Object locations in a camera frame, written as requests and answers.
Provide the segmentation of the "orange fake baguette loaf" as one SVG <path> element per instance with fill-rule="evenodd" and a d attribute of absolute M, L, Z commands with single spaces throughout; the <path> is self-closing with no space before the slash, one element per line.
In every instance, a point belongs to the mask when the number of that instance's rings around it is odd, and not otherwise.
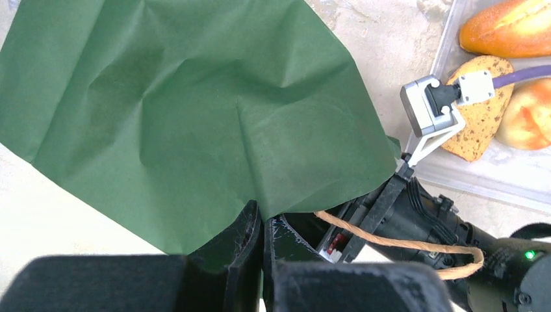
<path fill-rule="evenodd" d="M 465 51 L 502 58 L 550 56 L 550 1 L 501 1 L 463 24 Z"/>

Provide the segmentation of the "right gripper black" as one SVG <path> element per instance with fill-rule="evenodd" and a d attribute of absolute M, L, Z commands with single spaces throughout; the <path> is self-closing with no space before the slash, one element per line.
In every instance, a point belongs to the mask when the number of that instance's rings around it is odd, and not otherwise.
<path fill-rule="evenodd" d="M 490 271 L 500 265 L 498 239 L 462 220 L 450 198 L 429 194 L 411 169 L 401 169 L 371 193 L 326 213 L 377 237 L 438 244 L 452 251 L 385 246 L 368 242 L 313 213 L 287 213 L 281 218 L 281 227 L 290 237 L 281 241 L 282 259 L 352 263 L 365 246 L 370 246 L 391 261 L 413 261 L 442 270 L 478 263 L 475 255 L 455 250 L 468 248 L 483 256 L 476 271 Z"/>

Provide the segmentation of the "green brown paper bag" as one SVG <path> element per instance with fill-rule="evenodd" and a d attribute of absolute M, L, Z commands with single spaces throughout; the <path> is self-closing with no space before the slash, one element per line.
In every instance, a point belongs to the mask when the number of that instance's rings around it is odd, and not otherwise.
<path fill-rule="evenodd" d="M 305 1 L 22 1 L 1 143 L 168 254 L 250 200 L 269 219 L 365 195 L 399 154 Z"/>

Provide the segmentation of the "brown fake bread slice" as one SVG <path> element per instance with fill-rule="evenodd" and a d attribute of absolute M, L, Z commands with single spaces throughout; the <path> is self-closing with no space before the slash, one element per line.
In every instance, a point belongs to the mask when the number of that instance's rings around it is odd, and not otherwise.
<path fill-rule="evenodd" d="M 490 55 L 478 56 L 458 67 L 449 78 L 448 84 L 454 82 L 460 75 L 480 70 L 487 70 L 496 77 L 512 73 L 514 67 L 504 58 Z M 441 148 L 468 162 L 479 160 L 499 128 L 513 89 L 512 84 L 504 86 L 496 91 L 495 97 L 487 101 L 458 107 L 466 126 L 447 140 Z"/>

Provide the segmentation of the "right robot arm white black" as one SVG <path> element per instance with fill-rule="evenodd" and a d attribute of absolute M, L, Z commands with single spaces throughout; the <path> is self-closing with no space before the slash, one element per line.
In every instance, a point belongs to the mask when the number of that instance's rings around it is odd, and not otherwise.
<path fill-rule="evenodd" d="M 445 281 L 452 302 L 465 311 L 550 311 L 550 224 L 529 224 L 496 238 L 462 220 L 454 201 L 432 196 L 416 177 L 392 176 L 371 193 L 327 213 L 378 237 L 479 248 L 483 266 L 463 279 Z M 315 217 L 292 213 L 290 225 L 331 262 L 350 263 L 365 240 Z M 471 263 L 470 254 L 446 254 L 368 243 L 392 261 L 423 263 L 436 270 Z"/>

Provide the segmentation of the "round orange fake bun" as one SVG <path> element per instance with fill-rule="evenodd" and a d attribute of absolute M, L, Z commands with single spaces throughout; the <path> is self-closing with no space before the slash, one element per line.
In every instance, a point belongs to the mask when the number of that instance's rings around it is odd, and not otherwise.
<path fill-rule="evenodd" d="M 530 81 L 511 96 L 495 139 L 518 150 L 550 146 L 550 79 Z"/>

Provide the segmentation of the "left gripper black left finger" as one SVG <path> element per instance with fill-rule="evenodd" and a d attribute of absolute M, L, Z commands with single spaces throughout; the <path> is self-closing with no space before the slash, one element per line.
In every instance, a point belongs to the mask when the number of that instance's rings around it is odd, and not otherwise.
<path fill-rule="evenodd" d="M 263 221 L 255 201 L 189 255 L 59 255 L 31 261 L 2 311 L 256 311 Z"/>

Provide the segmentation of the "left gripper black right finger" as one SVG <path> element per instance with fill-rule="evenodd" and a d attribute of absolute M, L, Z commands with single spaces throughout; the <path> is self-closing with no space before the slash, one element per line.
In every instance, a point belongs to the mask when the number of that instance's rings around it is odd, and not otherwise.
<path fill-rule="evenodd" d="M 267 311 L 452 311 L 444 283 L 418 263 L 326 261 L 284 216 L 264 226 Z"/>

